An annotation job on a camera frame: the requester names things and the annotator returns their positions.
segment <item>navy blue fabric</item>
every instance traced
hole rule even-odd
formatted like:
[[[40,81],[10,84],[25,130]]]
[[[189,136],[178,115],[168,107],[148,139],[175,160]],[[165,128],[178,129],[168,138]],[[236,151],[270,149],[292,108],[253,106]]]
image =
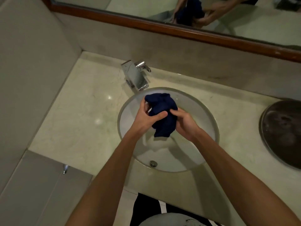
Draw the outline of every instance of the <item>navy blue fabric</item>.
[[[170,109],[178,110],[175,101],[170,97],[169,93],[154,93],[145,96],[152,110],[149,112],[149,116],[157,115],[162,111],[167,111],[167,117],[157,121],[152,125],[156,129],[154,137],[169,137],[170,134],[175,130],[177,116],[170,113]]]
[[[200,0],[187,0],[186,6],[175,13],[177,23],[187,26],[192,26],[193,17],[199,19],[204,16]]]

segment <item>chrome faucet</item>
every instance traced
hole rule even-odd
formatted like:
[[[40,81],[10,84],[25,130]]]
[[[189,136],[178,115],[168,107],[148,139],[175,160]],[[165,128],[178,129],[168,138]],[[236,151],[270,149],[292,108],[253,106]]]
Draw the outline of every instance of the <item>chrome faucet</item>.
[[[126,76],[126,83],[131,88],[136,88],[137,90],[144,90],[148,87],[148,82],[141,73],[144,69],[151,72],[151,69],[146,65],[144,61],[134,63],[131,60],[126,61],[121,65],[121,68]]]

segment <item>brown wooden frame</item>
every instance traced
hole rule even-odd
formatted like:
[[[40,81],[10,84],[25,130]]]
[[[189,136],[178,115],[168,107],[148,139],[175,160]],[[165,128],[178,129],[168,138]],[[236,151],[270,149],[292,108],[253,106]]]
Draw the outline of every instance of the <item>brown wooden frame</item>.
[[[128,28],[156,32],[164,35],[171,35],[184,39],[200,41],[203,43],[214,44],[226,48],[232,48],[240,51],[246,51],[301,63],[300,51],[284,48],[277,45],[271,45],[247,39],[240,39],[236,37],[224,36],[210,32],[193,30],[184,27],[180,28],[177,26],[147,21],[140,18],[122,16],[118,14],[110,14],[105,11],[96,12],[86,8],[77,8],[71,5],[58,5],[52,3],[50,0],[42,1],[52,12],[63,13],[71,16],[77,16],[81,18],[86,18],[109,24],[115,24]]]

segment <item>backsplash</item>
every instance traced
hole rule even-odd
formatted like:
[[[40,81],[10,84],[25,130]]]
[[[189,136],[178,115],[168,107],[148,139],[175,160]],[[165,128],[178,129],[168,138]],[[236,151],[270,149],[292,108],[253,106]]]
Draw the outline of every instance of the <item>backsplash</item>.
[[[301,64],[56,13],[85,51],[278,98],[301,100]]]

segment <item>oval sink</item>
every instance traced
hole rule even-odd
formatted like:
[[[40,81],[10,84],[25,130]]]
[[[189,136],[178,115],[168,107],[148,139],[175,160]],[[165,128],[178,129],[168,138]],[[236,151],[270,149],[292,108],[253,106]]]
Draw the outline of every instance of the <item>oval sink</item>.
[[[216,142],[219,141],[216,121],[203,103],[182,91],[164,87],[143,90],[126,101],[118,115],[118,132],[121,138],[133,124],[142,98],[153,93],[169,93],[178,107],[189,112],[202,129]],[[155,129],[150,128],[137,142],[133,153],[133,156],[147,167],[167,172],[180,172],[205,162],[194,144],[177,131],[168,138],[154,138],[154,133]]]

